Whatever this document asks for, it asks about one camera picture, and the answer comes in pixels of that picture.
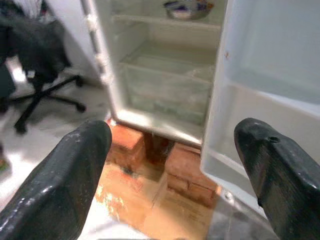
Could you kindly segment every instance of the refrigerator shelf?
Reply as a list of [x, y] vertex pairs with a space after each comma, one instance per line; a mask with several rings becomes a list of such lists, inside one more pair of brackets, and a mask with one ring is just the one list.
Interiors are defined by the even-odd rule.
[[216, 64], [216, 50], [196, 47], [175, 47], [170, 44], [146, 42], [120, 62], [122, 67], [192, 78], [211, 85]]
[[135, 4], [129, 7], [115, 11], [112, 19], [114, 21], [134, 21], [218, 31], [222, 27], [225, 12], [225, 2], [223, 0], [214, 1], [214, 7], [205, 18], [190, 21], [169, 18], [163, 7], [164, 2], [166, 1], [154, 1], [153, 4], [146, 4], [143, 0], [135, 1]]

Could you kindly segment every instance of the open refrigerator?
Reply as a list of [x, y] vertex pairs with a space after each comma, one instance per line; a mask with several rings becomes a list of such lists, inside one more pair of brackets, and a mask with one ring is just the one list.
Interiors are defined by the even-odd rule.
[[320, 2], [214, 0], [199, 20], [162, 0], [82, 0], [112, 117], [201, 148], [201, 170], [265, 217], [234, 144], [262, 120], [320, 163]]

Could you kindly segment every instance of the crisper drawer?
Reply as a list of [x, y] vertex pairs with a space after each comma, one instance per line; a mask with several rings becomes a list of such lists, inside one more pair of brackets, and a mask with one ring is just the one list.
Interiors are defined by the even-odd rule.
[[210, 82], [130, 65], [122, 68], [122, 77], [131, 107], [199, 126], [204, 124]]

